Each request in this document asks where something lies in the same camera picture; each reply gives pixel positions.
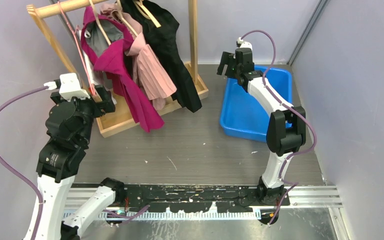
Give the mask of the pink wire hanger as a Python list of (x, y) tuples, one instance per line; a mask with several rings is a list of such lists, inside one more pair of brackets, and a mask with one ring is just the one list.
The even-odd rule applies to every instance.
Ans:
[(67, 15), (65, 14), (65, 12), (63, 11), (63, 8), (61, 6), (61, 3), (60, 1), (57, 1), (57, 6), (59, 8), (59, 11), (69, 29), (69, 31), (71, 32), (73, 38), (74, 38), (74, 42), (75, 42), (75, 45), (77, 47), (77, 51), (78, 51), (78, 54), (79, 54), (79, 57), (81, 59), (81, 62), (82, 62), (82, 65), (83, 65), (83, 68), (84, 68), (84, 71), (85, 71), (85, 74), (86, 74), (86, 77), (87, 77), (87, 81), (88, 81), (88, 85), (89, 85), (89, 90), (92, 94), (92, 96), (97, 96), (97, 92), (96, 92), (96, 89), (95, 89), (95, 84), (94, 82), (92, 81), (92, 78), (91, 78), (91, 73), (90, 73), (90, 68), (88, 67), (89, 65), (86, 63), (86, 60), (85, 60), (85, 56), (84, 56), (84, 52), (80, 46), (80, 43), (79, 43), (79, 40), (78, 40), (78, 35), (77, 33), (79, 32), (77, 29), (75, 30), (72, 26), (71, 23), (69, 23), (69, 19), (67, 17)]

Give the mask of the white skirt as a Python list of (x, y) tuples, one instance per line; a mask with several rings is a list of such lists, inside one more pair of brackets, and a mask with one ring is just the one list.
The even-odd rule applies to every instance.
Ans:
[(109, 88), (109, 80), (106, 75), (102, 71), (95, 71), (92, 62), (90, 61), (88, 55), (85, 51), (81, 51), (82, 53), (82, 63), (86, 73), (89, 90), (93, 96), (98, 94), (97, 86), (100, 85), (104, 87), (106, 91), (110, 90)]

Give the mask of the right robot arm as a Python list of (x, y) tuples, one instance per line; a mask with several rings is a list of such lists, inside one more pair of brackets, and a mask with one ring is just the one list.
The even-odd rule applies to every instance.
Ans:
[(266, 144), (270, 155), (255, 197), (261, 204), (271, 205), (283, 197), (285, 170), (306, 143), (306, 112), (303, 107), (288, 103), (272, 87), (265, 73), (256, 69), (249, 47), (237, 48), (234, 53), (224, 51), (216, 73), (235, 79), (269, 115)]

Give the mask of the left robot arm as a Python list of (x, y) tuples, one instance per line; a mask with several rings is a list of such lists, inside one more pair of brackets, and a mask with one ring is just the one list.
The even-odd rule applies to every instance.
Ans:
[(101, 102), (88, 94), (64, 98), (53, 92), (50, 96), (55, 103), (45, 121), (50, 139), (39, 152), (36, 167), (42, 200), (35, 201), (26, 240), (79, 240), (104, 209), (126, 200), (125, 184), (107, 177), (73, 215), (63, 217), (69, 190), (89, 148), (93, 121), (116, 110), (110, 91), (102, 85), (96, 91)]

